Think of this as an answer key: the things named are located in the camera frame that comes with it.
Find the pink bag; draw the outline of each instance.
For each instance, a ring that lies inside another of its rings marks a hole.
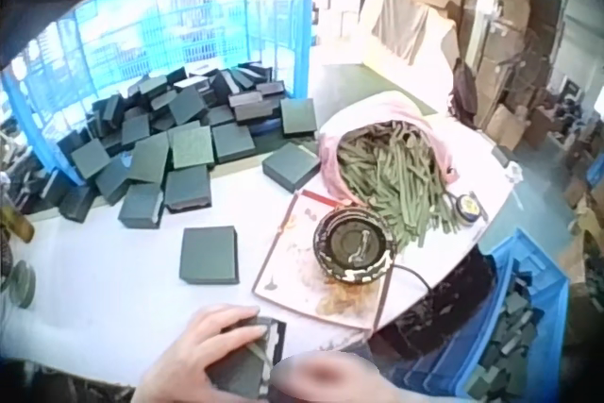
[[[410,123],[420,128],[428,137],[445,182],[448,184],[458,179],[457,171],[451,166],[452,158],[446,144],[438,137],[419,108],[401,92],[383,92],[339,111],[323,125],[319,132],[321,174],[327,190],[333,197],[345,203],[365,205],[348,190],[340,176],[338,145],[347,132],[392,120]]]

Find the white table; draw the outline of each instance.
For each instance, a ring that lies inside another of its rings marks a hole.
[[[512,185],[491,155],[492,145],[451,121],[442,121],[439,127],[461,173],[452,192],[474,190],[493,219]],[[327,194],[320,176],[307,189]],[[37,288],[28,310],[4,301],[8,309],[0,338],[3,354],[86,378],[136,385],[192,314],[218,302],[260,305],[262,314],[285,321],[285,357],[343,347],[362,338],[355,329],[317,322],[251,293],[291,199],[255,166],[214,178],[211,209],[178,215],[165,211],[159,230],[123,227],[117,220],[121,203],[91,210],[83,225],[60,217],[36,222],[31,244],[12,244],[15,259],[25,259],[35,268]],[[181,281],[182,229],[224,225],[233,225],[238,232],[241,283],[196,286]],[[457,235],[430,231],[424,248],[410,245],[402,262],[434,286],[485,228],[479,221]],[[394,320],[425,292],[415,277],[395,269],[379,324]]]

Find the white work table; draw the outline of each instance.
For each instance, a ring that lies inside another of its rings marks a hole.
[[[473,190],[490,220],[512,189],[492,156],[493,146],[478,133],[439,120],[461,178],[455,194]],[[306,187],[328,195],[319,176]],[[363,332],[322,323],[266,302],[251,289],[292,195],[261,168],[215,177],[212,207],[187,213],[164,211],[158,230],[135,230],[117,220],[121,203],[90,211],[83,225],[60,217],[34,223],[30,244],[12,240],[15,261],[36,271],[32,305],[19,310],[5,300],[0,350],[5,357],[28,359],[116,384],[136,385],[144,370],[200,308],[228,302],[260,305],[263,315],[287,323],[284,357],[318,348],[340,348]],[[178,278],[185,227],[235,226],[240,284],[189,285]],[[422,249],[410,244],[401,262],[435,286],[468,253],[484,232],[479,220],[457,235],[430,231]],[[395,268],[379,320],[382,327],[412,306],[426,288]]]

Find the hand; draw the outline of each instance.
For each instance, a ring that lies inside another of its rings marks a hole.
[[[354,354],[317,351],[280,362],[271,376],[282,393],[309,402],[400,403],[400,391]]]
[[[182,335],[144,374],[133,403],[244,403],[246,398],[215,389],[206,368],[228,353],[255,342],[266,326],[221,331],[258,314],[255,307],[215,306],[197,313]]]

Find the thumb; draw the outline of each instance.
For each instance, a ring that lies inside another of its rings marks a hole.
[[[208,400],[211,403],[262,403],[259,400],[251,400],[240,395],[231,394],[229,392],[212,389],[207,394]]]

